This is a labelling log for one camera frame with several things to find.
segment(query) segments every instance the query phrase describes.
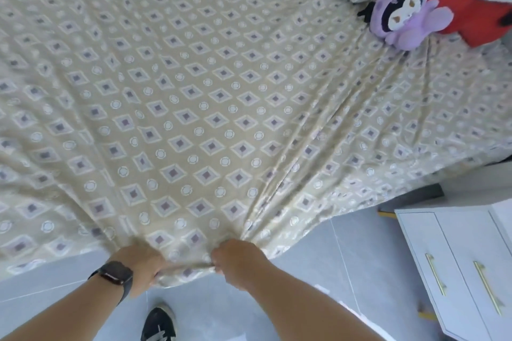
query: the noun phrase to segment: watch face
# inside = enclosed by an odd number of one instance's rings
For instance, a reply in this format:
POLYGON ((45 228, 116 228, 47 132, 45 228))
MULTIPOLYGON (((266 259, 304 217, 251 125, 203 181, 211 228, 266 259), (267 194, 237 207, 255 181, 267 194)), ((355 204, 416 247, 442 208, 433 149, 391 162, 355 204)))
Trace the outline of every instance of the watch face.
POLYGON ((133 271, 120 262, 108 262, 100 272, 116 284, 124 284, 133 277, 133 271))

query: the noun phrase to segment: smartwatch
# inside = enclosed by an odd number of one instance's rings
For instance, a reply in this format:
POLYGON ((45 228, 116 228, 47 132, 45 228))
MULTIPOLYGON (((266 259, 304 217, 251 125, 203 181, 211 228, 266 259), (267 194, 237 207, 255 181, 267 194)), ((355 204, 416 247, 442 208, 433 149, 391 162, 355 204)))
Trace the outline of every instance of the smartwatch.
POLYGON ((99 274, 103 279, 108 280, 117 286, 123 286, 125 292, 123 297, 119 301, 121 303, 125 299, 131 290, 133 283, 133 271, 125 267, 121 262, 108 262, 94 271, 88 279, 91 279, 94 275, 99 274))

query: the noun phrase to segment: tile grout line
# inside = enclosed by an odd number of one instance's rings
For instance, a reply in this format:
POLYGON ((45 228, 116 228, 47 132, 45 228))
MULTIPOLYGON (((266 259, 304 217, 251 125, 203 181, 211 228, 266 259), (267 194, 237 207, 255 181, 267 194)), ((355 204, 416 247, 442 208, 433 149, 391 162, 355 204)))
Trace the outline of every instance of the tile grout line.
POLYGON ((35 295, 35 294, 46 293, 47 291, 55 290, 55 289, 57 289, 57 288, 61 288, 61 287, 71 286, 71 285, 73 285, 73 284, 81 283, 81 282, 85 282, 85 281, 86 281, 86 280, 81 280, 81 281, 76 281, 76 282, 71 282, 71 283, 63 284, 63 285, 60 285, 60 286, 55 286, 55 287, 47 288, 47 289, 45 289, 45 290, 36 291, 36 292, 34 292, 34 293, 25 294, 25 295, 20 295, 20 296, 18 296, 18 297, 5 299, 4 301, 0 301, 0 303, 13 301, 13 300, 15 300, 15 299, 19 299, 19 298, 29 297, 29 296, 31 296, 31 295, 35 295))
POLYGON ((350 274, 349 274, 349 270, 347 268, 347 263, 345 263, 345 258, 343 257, 342 248, 339 245, 338 235, 336 234, 336 230, 334 229, 334 224, 332 223, 332 218, 329 219, 329 222, 331 223, 331 228, 334 233, 334 238, 336 239, 336 244, 338 245, 339 254, 342 256, 343 267, 345 267, 345 272, 347 273, 347 278, 349 279, 350 289, 352 290, 352 295, 354 296, 357 311, 359 312, 360 315, 362 315, 361 309, 359 308, 359 303, 357 302, 357 297, 355 296, 354 287, 352 286, 352 280, 350 279, 350 274))

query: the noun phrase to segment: gold handle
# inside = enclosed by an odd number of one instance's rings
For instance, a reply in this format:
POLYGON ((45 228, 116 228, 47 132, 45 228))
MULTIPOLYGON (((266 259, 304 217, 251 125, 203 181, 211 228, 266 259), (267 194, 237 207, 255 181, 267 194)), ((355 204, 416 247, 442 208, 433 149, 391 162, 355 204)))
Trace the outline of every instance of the gold handle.
POLYGON ((432 270, 432 273, 434 274, 434 278, 436 278, 437 285, 439 286, 439 290, 441 290, 441 294, 446 296, 445 292, 445 284, 439 279, 439 275, 437 274, 436 268, 434 267, 434 264, 432 261, 434 260, 434 257, 431 254, 425 254, 426 261, 428 261, 430 269, 432 270))
POLYGON ((491 290, 489 286, 489 282, 485 278, 485 275, 483 274, 483 270, 485 269, 485 266, 481 263, 478 263, 477 261, 473 261, 473 264, 475 265, 475 268, 477 269, 478 275, 480 276, 480 279, 482 280, 482 283, 485 287, 485 290, 487 291, 487 294, 489 295, 490 300, 492 301, 494 308, 496 309, 496 312, 498 315, 501 315, 501 309, 498 304, 498 299, 493 294, 493 291, 491 290))

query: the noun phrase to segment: bed sheet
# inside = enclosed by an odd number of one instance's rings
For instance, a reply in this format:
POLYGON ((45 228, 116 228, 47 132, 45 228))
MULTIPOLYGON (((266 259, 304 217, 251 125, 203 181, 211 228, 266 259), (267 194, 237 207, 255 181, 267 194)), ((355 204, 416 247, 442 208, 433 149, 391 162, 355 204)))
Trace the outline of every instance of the bed sheet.
POLYGON ((0 0, 0 277, 139 237, 173 286, 227 238, 275 257, 334 215, 510 155, 499 42, 399 52, 356 10, 0 0))

